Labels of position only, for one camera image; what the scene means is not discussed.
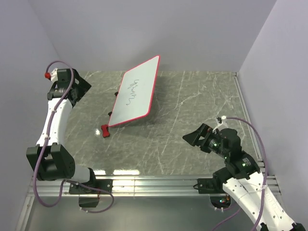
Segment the red bone-shaped eraser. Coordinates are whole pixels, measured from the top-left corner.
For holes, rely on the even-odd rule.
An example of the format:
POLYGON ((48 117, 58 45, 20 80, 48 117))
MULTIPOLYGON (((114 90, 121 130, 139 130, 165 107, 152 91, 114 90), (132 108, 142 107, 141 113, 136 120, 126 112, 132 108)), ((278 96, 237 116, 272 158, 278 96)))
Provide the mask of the red bone-shaped eraser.
POLYGON ((101 130, 102 130, 102 136, 103 136, 104 138, 106 138, 106 137, 109 137, 109 136, 110 136, 110 133, 109 133, 109 127, 108 127, 108 125, 107 125, 107 124, 105 124, 105 125, 101 125, 101 130))

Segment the red-framed whiteboard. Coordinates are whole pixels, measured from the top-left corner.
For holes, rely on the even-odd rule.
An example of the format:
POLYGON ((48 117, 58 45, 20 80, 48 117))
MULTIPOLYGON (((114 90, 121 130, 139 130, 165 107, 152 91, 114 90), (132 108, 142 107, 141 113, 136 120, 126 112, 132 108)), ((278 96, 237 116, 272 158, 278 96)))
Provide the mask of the red-framed whiteboard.
POLYGON ((109 118, 109 127, 143 118, 149 114, 159 63, 160 56, 157 55, 124 73, 109 118))

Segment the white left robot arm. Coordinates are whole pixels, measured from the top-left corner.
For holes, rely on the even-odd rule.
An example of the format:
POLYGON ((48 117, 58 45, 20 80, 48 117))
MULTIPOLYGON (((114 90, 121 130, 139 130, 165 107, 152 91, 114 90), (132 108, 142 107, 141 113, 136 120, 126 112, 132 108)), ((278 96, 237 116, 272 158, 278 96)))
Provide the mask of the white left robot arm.
POLYGON ((98 183, 93 170, 77 165, 64 147, 70 112, 91 85, 75 69, 54 69, 51 81, 44 128, 36 145, 27 149, 26 157, 37 180, 71 180, 80 183, 85 193, 93 193, 98 183))

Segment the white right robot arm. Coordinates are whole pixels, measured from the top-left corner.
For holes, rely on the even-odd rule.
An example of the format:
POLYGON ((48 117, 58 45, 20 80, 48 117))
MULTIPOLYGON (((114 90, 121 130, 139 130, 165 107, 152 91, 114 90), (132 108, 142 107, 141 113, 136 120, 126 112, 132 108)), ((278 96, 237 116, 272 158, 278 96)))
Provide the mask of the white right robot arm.
POLYGON ((303 231, 284 211, 268 187, 254 158, 242 150, 236 130, 212 129, 202 124, 197 130, 182 137, 189 145, 202 152, 222 157, 225 167, 212 178, 199 178, 194 188, 199 194, 228 194, 251 219, 254 231, 303 231))

